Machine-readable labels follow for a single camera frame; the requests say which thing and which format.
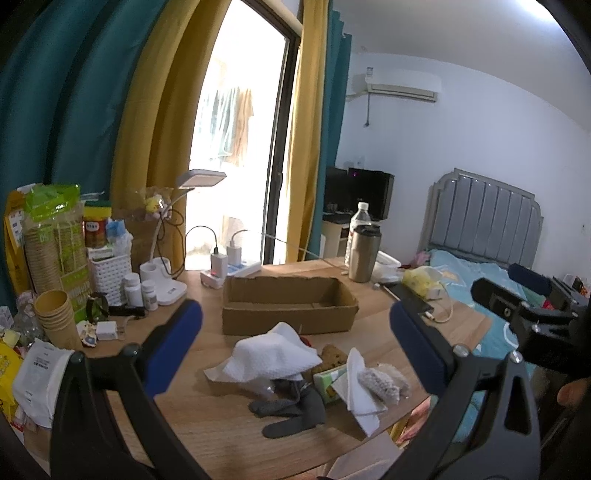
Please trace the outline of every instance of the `charging cable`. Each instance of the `charging cable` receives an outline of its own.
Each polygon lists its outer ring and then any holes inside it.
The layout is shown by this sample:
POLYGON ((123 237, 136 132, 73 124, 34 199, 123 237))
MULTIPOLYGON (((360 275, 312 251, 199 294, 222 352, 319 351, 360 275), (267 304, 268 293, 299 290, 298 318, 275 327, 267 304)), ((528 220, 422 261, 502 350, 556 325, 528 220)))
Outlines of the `charging cable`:
MULTIPOLYGON (((242 249, 240 247, 236 247, 236 243, 234 241, 234 237, 237 236, 239 233, 243 233, 243 232, 250 232, 250 233, 256 233, 255 231, 249 230, 249 229, 243 229, 243 230, 238 230, 237 232, 235 232, 231 237, 230 237, 230 245, 228 247, 226 247, 226 252, 228 253, 228 261, 230 263, 230 265, 234 265, 234 263, 232 263, 232 260, 236 260, 235 257, 233 257, 233 255, 235 255, 237 253, 237 251, 240 251, 240 254, 242 253, 242 249)), ((311 252, 310 250, 306 250, 305 248, 302 248, 300 246, 296 246, 293 244, 289 244, 288 242, 286 242, 285 240, 281 240, 280 238, 277 238, 274 235, 271 235, 270 233, 265 233, 265 232, 259 232, 259 235, 262 236, 266 236, 267 238, 271 238, 273 240, 276 240, 277 242, 281 242, 282 244, 286 244, 288 247, 291 248, 297 248, 300 252, 305 252, 307 254, 313 255, 314 257, 316 257, 318 260, 322 260, 324 263, 330 265, 333 268, 338 268, 342 271, 348 271, 348 269, 343 269, 342 266, 339 265, 335 265, 331 262, 329 262, 328 260, 322 258, 320 255, 315 254, 314 252, 311 252)))
POLYGON ((452 299, 451 295, 449 294, 449 292, 447 291, 447 287, 446 287, 446 286, 445 286, 443 283, 441 283, 441 282, 439 282, 439 284, 440 284, 440 285, 443 287, 443 289, 445 290, 445 293, 447 294, 447 299, 449 300, 449 315, 448 315, 448 316, 447 316, 447 318, 446 318, 446 319, 444 319, 444 320, 437 320, 437 319, 436 319, 436 318, 433 316, 433 314, 431 314, 430 312, 425 312, 425 313, 424 313, 424 315, 425 315, 425 317, 427 317, 427 318, 428 318, 429 320, 431 320, 432 322, 435 322, 435 323, 446 323, 446 322, 449 322, 449 320, 450 320, 450 319, 452 318, 452 316, 453 316, 453 299, 452 299))
POLYGON ((213 230, 213 228, 211 228, 211 227, 208 227, 207 225, 195 225, 194 227, 191 227, 191 228, 189 229, 189 231, 188 231, 187 233, 185 233, 185 242, 187 241, 187 237, 188 237, 188 235, 189 235, 189 234, 190 234, 190 233, 191 233, 193 230, 195 230, 196 228, 206 228, 206 229, 207 229, 207 230, 209 230, 211 233, 213 233, 213 239, 214 239, 214 240, 215 240, 215 242, 216 242, 216 246, 215 246, 215 247, 214 247, 214 249, 213 249, 213 253, 214 253, 214 254, 218 254, 218 253, 219 253, 219 250, 217 249, 217 235, 216 235, 216 232, 213 230))

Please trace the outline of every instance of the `ceiling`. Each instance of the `ceiling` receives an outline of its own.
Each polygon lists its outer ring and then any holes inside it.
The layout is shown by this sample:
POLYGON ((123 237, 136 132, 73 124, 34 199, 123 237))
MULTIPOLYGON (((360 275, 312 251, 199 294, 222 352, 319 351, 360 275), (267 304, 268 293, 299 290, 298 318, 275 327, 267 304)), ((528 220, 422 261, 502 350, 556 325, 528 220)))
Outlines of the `ceiling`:
POLYGON ((535 0, 335 0, 356 52, 455 63, 537 95, 591 132, 591 74, 535 0))

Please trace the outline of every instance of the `white wall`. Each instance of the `white wall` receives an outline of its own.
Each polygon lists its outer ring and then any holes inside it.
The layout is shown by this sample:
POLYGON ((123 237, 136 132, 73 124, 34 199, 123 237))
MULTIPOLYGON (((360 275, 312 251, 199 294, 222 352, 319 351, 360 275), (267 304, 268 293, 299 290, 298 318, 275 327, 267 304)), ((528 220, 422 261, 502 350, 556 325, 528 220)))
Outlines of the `white wall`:
POLYGON ((437 103, 384 96, 348 102, 337 166, 395 175, 382 247, 402 262, 418 246, 428 188, 454 168, 535 194, 544 225, 534 269, 591 278, 591 137, 546 101, 504 80, 435 60, 354 54, 350 75, 368 66, 431 72, 441 77, 437 103))

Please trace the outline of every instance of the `yellow curtain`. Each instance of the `yellow curtain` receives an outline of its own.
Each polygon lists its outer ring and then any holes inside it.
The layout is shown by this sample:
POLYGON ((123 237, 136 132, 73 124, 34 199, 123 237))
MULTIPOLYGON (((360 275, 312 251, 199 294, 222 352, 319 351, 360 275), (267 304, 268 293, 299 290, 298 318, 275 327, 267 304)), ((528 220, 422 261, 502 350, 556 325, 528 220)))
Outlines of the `yellow curtain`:
MULTIPOLYGON (((170 0, 139 58, 125 102, 111 174, 111 201, 127 207, 147 186, 174 187, 189 168, 201 86, 230 0, 170 0)), ((184 202, 175 208, 184 213, 184 202)), ((170 259, 183 262, 184 238, 170 259)))
POLYGON ((320 158, 320 129, 324 95, 324 67, 329 0, 304 0, 304 30, 295 84, 287 188, 287 261, 302 259, 293 247, 306 248, 312 228, 320 158))

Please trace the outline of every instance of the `white tissue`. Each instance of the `white tissue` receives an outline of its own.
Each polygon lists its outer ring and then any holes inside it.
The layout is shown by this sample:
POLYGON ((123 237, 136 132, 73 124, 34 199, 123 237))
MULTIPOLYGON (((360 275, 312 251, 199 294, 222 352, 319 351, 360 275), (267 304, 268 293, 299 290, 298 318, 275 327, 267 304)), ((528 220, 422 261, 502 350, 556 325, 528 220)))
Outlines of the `white tissue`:
POLYGON ((280 322, 268 333, 240 340, 229 359, 204 373, 214 382, 302 380, 300 373, 320 363, 316 349, 306 346, 290 325, 280 322))
POLYGON ((355 416, 365 434, 370 436, 379 428, 377 414, 386 411, 388 407, 359 383, 359 372, 364 369, 365 360, 356 348, 352 348, 347 358, 347 373, 335 380, 332 387, 345 401, 347 409, 355 416))

